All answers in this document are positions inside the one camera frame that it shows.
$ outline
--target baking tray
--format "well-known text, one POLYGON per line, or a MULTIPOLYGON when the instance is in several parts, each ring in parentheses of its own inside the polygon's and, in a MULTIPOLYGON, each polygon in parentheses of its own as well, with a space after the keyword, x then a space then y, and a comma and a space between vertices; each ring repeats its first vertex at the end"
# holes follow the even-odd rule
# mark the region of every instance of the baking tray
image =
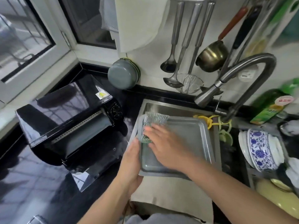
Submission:
MULTIPOLYGON (((145 117, 146 115, 142 115, 138 120, 138 138, 142 136, 145 117)), ((212 165, 215 164, 214 152, 205 120, 190 117, 169 117, 166 126, 185 141, 195 156, 204 158, 212 165)), ((183 173, 163 166, 147 143, 141 143, 139 158, 141 163, 139 175, 141 176, 178 177, 189 180, 183 173)))

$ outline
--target white wall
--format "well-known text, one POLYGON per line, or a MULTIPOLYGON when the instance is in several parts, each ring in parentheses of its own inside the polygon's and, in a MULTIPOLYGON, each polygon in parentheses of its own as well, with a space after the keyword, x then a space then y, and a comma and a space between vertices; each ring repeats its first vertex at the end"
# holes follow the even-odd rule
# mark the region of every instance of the white wall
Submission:
MULTIPOLYGON (((199 53, 206 48, 210 43, 217 40, 219 34, 225 28, 227 23, 233 18, 236 12, 239 10, 244 0, 217 0, 214 13, 212 15, 210 25, 207 29, 206 36, 203 44, 199 50, 199 53)), ((176 2, 171 1, 170 11, 164 28, 162 28, 156 38, 147 46, 138 50, 127 53, 127 56, 135 61, 141 69, 141 79, 139 83, 144 86, 155 87, 163 90, 176 91, 176 89, 167 86, 163 77, 170 77, 172 73, 163 72, 160 69, 160 64, 164 62, 170 55, 171 49, 171 36, 174 23, 174 15, 176 11, 176 2)), ((181 50, 181 44, 185 35, 185 31, 188 25, 189 17, 192 12, 192 3, 186 3, 185 11, 181 26, 180 37, 175 53, 176 60, 178 60, 179 52, 181 50)), ((200 15, 194 30, 194 35, 191 39, 189 48, 186 51, 179 73, 187 73, 191 61, 191 57, 194 51, 195 40, 200 28, 203 14, 200 15)), ((242 22, 223 39, 224 44, 230 49, 234 38, 240 28, 242 22)), ((299 69, 299 43, 289 44, 281 48, 272 49, 271 53, 277 57, 277 67, 272 76, 264 83, 264 85, 256 91, 256 93, 246 102, 249 105, 256 97, 261 93, 271 88, 278 88, 283 82, 294 77, 298 77, 299 69)), ((192 74, 200 77, 205 86, 210 86, 216 80, 217 73, 207 73, 202 71, 198 66, 194 66, 192 74)), ((236 78, 230 80, 222 90, 222 100, 236 102, 237 99, 245 92, 251 83, 243 83, 236 78)), ((289 105, 286 109, 289 113, 299 112, 299 99, 295 103, 289 105)))

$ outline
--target person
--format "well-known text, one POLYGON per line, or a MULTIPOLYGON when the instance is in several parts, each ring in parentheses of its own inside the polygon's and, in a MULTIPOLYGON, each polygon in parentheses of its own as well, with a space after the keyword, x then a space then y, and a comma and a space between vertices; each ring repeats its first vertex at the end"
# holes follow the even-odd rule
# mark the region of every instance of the person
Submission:
MULTIPOLYGON (((144 135, 153 143, 149 147, 164 166, 187 175, 216 203, 232 224, 295 224, 297 219, 233 177, 217 170, 205 160, 195 157, 182 140, 166 127, 152 124, 144 135)), ((135 138, 125 151, 117 176, 103 195, 95 201, 78 224, 117 223, 130 196, 141 184, 139 176, 140 143, 135 138)), ((153 214, 147 220, 134 215, 132 223, 200 223, 180 214, 153 214)))

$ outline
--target window glass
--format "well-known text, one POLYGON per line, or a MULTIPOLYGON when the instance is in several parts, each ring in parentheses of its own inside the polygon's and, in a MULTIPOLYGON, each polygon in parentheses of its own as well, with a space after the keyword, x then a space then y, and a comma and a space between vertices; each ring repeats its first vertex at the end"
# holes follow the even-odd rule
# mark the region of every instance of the window glass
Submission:
POLYGON ((4 83, 54 45, 26 0, 0 0, 0 80, 4 83))
POLYGON ((77 42, 115 49, 110 32, 102 29, 100 0, 59 0, 77 42))

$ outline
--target green bottle cap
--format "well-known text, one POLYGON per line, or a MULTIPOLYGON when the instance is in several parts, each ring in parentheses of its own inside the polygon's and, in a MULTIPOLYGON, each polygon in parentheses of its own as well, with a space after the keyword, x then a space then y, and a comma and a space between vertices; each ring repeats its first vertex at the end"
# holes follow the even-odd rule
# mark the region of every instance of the green bottle cap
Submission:
POLYGON ((286 94, 292 95, 297 87, 299 87, 299 78, 294 78, 291 81, 283 84, 280 87, 280 90, 286 94))

